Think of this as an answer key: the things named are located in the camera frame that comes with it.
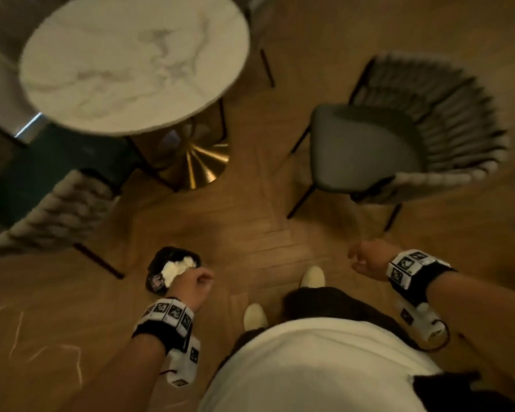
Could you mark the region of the person's right hand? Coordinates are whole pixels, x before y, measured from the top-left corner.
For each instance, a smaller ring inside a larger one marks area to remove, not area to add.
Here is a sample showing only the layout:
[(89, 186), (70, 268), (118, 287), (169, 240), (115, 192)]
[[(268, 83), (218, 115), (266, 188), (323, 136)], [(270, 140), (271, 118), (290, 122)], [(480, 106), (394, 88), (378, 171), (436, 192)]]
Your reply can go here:
[(372, 239), (369, 243), (369, 274), (364, 275), (370, 279), (387, 282), (387, 269), (391, 261), (398, 256), (403, 249), (397, 245), (386, 242), (383, 239)]

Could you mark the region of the person's white shirt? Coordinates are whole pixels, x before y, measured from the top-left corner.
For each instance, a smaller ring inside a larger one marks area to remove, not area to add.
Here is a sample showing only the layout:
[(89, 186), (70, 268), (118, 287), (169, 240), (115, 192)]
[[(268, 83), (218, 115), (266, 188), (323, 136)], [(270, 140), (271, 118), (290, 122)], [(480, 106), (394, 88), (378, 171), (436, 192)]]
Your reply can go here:
[(304, 318), (267, 329), (234, 353), (198, 412), (426, 412), (413, 378), (440, 373), (379, 326)]

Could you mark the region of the person's right white shoe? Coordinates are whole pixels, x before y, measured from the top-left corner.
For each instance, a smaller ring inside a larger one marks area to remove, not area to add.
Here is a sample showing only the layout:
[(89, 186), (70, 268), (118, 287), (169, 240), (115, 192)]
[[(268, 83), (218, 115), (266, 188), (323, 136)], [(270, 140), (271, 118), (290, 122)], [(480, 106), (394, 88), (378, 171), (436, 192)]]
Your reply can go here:
[(323, 288), (326, 278), (319, 266), (310, 266), (301, 277), (298, 288)]

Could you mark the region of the round white marble table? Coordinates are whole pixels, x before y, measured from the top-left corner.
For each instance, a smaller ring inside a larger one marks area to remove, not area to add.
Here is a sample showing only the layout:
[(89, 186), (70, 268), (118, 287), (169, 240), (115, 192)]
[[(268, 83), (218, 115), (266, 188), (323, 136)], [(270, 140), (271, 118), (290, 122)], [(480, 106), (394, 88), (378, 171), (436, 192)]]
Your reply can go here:
[(73, 131), (120, 137), (178, 124), (240, 76), (250, 31), (233, 0), (71, 0), (20, 56), (28, 102)]

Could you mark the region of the grey woven-back chair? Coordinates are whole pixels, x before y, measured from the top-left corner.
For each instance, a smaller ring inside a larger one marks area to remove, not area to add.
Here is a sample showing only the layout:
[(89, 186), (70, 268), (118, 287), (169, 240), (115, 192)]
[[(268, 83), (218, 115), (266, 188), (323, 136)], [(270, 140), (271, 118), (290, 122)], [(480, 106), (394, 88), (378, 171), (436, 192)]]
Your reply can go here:
[(476, 76), (439, 55), (395, 51), (367, 62), (346, 103), (317, 105), (290, 152), (308, 137), (311, 185), (287, 219), (320, 190), (393, 205), (385, 233), (405, 202), (486, 179), (510, 147)]

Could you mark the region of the person's left forearm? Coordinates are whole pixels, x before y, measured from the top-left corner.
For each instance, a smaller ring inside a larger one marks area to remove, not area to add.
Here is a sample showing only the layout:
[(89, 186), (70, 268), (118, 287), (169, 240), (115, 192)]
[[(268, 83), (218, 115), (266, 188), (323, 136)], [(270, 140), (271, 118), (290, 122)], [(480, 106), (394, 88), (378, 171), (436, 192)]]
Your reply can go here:
[(58, 412), (146, 412), (165, 356), (159, 339), (136, 336)]

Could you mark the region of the green woven-back chair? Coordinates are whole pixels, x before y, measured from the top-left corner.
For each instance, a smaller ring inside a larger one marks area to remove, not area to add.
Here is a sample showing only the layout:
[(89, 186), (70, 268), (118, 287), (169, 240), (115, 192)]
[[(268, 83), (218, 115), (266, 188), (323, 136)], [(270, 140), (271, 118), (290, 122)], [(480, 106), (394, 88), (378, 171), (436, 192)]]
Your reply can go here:
[(74, 248), (123, 279), (84, 241), (111, 214), (141, 163), (123, 137), (46, 125), (0, 158), (0, 258)]

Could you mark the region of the person's white shoe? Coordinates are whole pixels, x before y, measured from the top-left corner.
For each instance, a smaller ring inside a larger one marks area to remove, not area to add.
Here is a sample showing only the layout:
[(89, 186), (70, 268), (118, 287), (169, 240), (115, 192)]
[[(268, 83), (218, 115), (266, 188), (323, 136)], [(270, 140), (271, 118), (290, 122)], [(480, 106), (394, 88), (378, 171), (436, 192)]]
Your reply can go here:
[(301, 277), (298, 288), (323, 288), (326, 278), (319, 266), (310, 266)]
[(263, 307), (258, 303), (247, 306), (243, 315), (245, 332), (268, 328), (268, 319)]

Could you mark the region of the person's left white shoe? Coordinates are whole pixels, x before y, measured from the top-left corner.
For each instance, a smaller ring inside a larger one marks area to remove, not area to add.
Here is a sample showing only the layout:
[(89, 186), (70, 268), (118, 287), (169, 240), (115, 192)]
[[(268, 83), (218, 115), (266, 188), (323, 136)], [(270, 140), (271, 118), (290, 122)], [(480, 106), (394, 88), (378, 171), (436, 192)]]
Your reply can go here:
[(268, 319), (263, 307), (258, 303), (247, 306), (243, 315), (245, 332), (268, 328)]

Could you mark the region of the person's left hand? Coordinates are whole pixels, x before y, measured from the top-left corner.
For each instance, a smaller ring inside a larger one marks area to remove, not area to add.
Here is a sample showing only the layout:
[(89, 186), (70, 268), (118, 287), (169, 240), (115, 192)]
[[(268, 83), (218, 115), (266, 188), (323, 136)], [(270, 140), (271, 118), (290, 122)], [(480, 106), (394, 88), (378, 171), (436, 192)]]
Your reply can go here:
[(214, 281), (213, 271), (207, 268), (188, 269), (173, 279), (166, 297), (180, 300), (197, 313), (211, 292)]

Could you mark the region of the person's right forearm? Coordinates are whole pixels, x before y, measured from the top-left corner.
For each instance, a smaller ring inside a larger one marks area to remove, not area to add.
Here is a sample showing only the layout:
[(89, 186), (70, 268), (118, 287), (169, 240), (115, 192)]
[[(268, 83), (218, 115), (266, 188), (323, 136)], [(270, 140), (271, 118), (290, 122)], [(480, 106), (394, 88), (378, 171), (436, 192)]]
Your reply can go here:
[(457, 272), (445, 272), (426, 289), (429, 305), (463, 335), (485, 380), (515, 399), (515, 291)]

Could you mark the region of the black bag with white tissue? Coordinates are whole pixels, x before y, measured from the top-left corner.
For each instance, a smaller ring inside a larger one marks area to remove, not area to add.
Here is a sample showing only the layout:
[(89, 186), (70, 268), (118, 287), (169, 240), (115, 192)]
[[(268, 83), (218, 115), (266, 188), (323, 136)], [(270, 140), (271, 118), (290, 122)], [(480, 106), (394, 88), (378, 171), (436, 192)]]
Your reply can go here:
[(164, 297), (177, 276), (201, 266), (198, 254), (183, 248), (164, 247), (157, 251), (147, 268), (145, 288), (154, 295)]

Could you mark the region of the person's dark trousers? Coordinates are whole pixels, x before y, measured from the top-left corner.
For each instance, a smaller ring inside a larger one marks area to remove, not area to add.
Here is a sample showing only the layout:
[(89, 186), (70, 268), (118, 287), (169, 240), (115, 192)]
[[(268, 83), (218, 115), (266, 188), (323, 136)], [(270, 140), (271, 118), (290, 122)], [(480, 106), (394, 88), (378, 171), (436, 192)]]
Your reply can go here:
[[(283, 314), (285, 322), (304, 318), (340, 318), (368, 322), (393, 333), (414, 350), (417, 348), (416, 343), (393, 318), (336, 288), (294, 290), (283, 299)], [(267, 329), (245, 332), (220, 368), (242, 346)], [(415, 376), (412, 387), (426, 412), (515, 412), (515, 402), (511, 399), (495, 391), (473, 389), (472, 383), (477, 380), (478, 375), (474, 373), (441, 371), (436, 375)]]

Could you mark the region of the gold table base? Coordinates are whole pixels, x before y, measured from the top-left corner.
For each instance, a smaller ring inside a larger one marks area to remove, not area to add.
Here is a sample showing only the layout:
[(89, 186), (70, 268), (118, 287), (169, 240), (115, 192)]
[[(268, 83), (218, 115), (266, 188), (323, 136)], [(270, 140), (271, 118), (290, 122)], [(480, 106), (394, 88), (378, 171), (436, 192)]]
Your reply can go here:
[(191, 117), (151, 132), (151, 146), (140, 147), (132, 137), (127, 141), (147, 174), (174, 192), (194, 191), (216, 181), (231, 159), (226, 120), (220, 120), (220, 131)]

